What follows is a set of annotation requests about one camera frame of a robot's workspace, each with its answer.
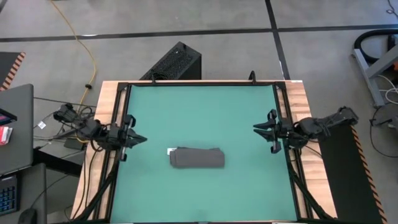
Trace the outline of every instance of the black bracket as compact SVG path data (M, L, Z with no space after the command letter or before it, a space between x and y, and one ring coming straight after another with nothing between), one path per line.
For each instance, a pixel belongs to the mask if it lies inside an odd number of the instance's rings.
M251 71L249 75L249 80L251 80L253 85L257 84L256 73L254 71Z
M281 90L286 90L286 82L276 82L275 85Z
M128 85L129 83L118 83L118 91L124 90Z
M155 72L152 69L152 71L150 72L150 78L152 80L152 85L156 85L156 78L155 78Z

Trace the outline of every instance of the black computer tower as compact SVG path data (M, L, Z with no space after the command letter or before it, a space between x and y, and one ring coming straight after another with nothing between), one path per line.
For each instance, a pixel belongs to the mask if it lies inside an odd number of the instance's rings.
M152 79L201 80L201 53L178 42L140 80Z

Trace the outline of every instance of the green table surface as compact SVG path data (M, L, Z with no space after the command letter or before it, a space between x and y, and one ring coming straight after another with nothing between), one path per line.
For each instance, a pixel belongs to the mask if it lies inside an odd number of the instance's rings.
M272 86L133 86L128 114L148 141L118 170L112 223L296 220L285 152L253 132ZM220 148L225 167L176 169L167 148Z

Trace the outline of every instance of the concrete floor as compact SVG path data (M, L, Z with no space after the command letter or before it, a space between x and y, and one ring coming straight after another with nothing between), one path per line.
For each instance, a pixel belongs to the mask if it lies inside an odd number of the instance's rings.
M398 7L398 1L392 3ZM56 1L56 4L80 35L266 29L272 24L263 0L69 0ZM398 22L395 16L385 12L387 1L271 0L271 4L278 28ZM356 129L373 179L387 219L397 223L398 159L383 157L370 145L368 119L374 112L373 101L355 59L350 56L355 38L368 28L352 29L279 32L279 36L289 75L291 79L303 80L312 115L326 116L346 105L360 117ZM0 13L0 30L0 39L71 35L51 3L43 0L7 1ZM203 79L247 79L251 70L256 71L258 79L284 78L271 32L84 40L99 71L85 103L96 104L103 80L140 78L178 41L202 53ZM385 52L382 50L386 48L384 43L385 39L372 39L364 46L373 56L380 56ZM38 97L78 103L92 73L89 56L72 40L3 41L0 51L26 52L12 86L32 83ZM35 100L35 122L59 106L58 103ZM378 117L385 117L387 110L396 112L397 108L389 105ZM36 130L35 134L50 136L59 126L49 121L45 129ZM375 145L386 154L398 155L398 142L394 138L396 133L390 129L374 129ZM74 152L59 143L43 150L60 157ZM83 155L69 159L79 163ZM62 176L57 172L48 173L49 184ZM73 203L77 182L77 178L69 177L49 189L49 223L66 220L63 209Z

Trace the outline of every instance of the small white object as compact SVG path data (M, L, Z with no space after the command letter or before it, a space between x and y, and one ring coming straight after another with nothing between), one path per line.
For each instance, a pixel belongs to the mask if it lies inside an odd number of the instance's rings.
M39 122L37 125L40 129L43 129L44 127L46 127L46 125L43 121Z
M169 156L170 155L170 152L171 151L174 151L174 150L176 150L177 148L167 148L167 155Z

